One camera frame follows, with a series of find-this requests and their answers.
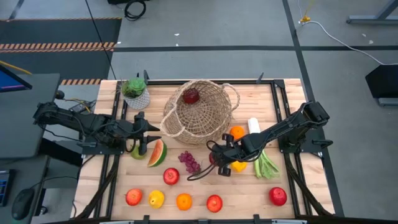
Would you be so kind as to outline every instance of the wooden tabletop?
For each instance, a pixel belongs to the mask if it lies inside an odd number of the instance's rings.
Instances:
[[[300,79],[285,79],[287,98],[291,112],[296,111],[305,102],[303,88]],[[145,118],[150,124],[159,127],[163,118],[164,106],[168,98],[178,86],[148,86],[151,102],[144,109]],[[270,85],[234,85],[241,95],[240,106],[233,112],[232,126],[241,125],[248,133],[247,121],[255,117],[259,120],[262,130],[276,124],[274,104]],[[95,113],[111,114],[116,81],[102,81],[98,92]],[[233,91],[226,88],[231,103],[234,105],[236,96]],[[278,90],[280,105],[282,97]],[[118,119],[121,115],[123,98],[120,98],[118,108]],[[127,111],[127,120],[133,121],[136,110],[131,108]],[[284,159],[279,152],[277,141],[272,141],[266,146],[268,157],[280,169],[280,177],[275,179],[258,179],[254,175],[253,163],[241,173],[233,172],[231,177],[218,175],[215,169],[210,175],[197,181],[187,181],[188,172],[185,165],[180,163],[177,156],[188,150],[201,167],[207,167],[209,150],[206,147],[191,147],[164,136],[161,132],[149,132],[151,136],[162,136],[167,145],[167,156],[165,161],[157,167],[147,167],[147,163],[154,148],[154,142],[148,144],[148,152],[145,159],[138,161],[125,153],[120,158],[118,179],[114,197],[112,220],[142,220],[144,215],[150,215],[151,220],[178,220],[178,219],[252,219],[253,214],[259,214],[261,218],[293,218],[293,206],[290,198],[289,183],[287,180]],[[308,188],[318,201],[333,213],[333,205],[326,182],[325,173],[321,160],[312,155],[301,153],[303,171]],[[80,179],[75,195],[77,214],[91,200],[98,189],[103,156],[96,156],[89,161],[80,172]],[[163,181],[163,172],[169,167],[180,171],[180,180],[176,185],[169,186]],[[285,189],[288,200],[282,207],[273,206],[268,196],[268,191],[273,187]],[[138,188],[144,193],[142,201],[135,207],[126,204],[125,194],[129,189]],[[161,190],[165,195],[165,202],[162,208],[152,209],[147,203],[147,197],[152,190]],[[175,203],[176,196],[181,193],[188,193],[192,196],[193,205],[188,211],[180,211]],[[223,199],[223,208],[218,213],[211,213],[206,208],[206,200],[210,195],[217,194]],[[297,187],[300,210],[304,212],[302,195]],[[101,214],[104,215],[108,193],[103,197]]]

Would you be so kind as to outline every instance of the red grapes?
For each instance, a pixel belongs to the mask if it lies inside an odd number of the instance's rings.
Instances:
[[[180,160],[180,162],[184,162],[186,167],[187,167],[187,171],[190,174],[196,173],[200,171],[200,165],[199,163],[197,163],[195,161],[195,159],[193,158],[192,154],[190,154],[188,151],[185,151],[184,153],[181,153],[181,155],[178,156],[178,159]]]

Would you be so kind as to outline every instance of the wicker basket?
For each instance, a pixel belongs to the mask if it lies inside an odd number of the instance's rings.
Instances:
[[[224,90],[226,86],[236,93],[238,100],[233,107]],[[182,96],[185,90],[191,88],[199,92],[200,99],[189,105]],[[192,80],[180,86],[169,98],[160,130],[166,136],[192,146],[204,145],[209,140],[216,141],[228,129],[232,111],[239,106],[239,102],[239,93],[228,83],[220,87],[209,80]]]

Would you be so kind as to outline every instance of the table leg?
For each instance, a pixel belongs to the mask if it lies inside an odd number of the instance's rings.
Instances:
[[[389,16],[398,7],[398,0],[390,0],[375,16],[348,16],[348,24],[398,24],[398,16]]]

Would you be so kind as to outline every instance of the computer mouse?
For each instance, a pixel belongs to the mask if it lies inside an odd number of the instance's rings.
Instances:
[[[29,214],[34,194],[33,189],[24,189],[18,193],[11,208],[11,215],[15,220],[21,220]]]

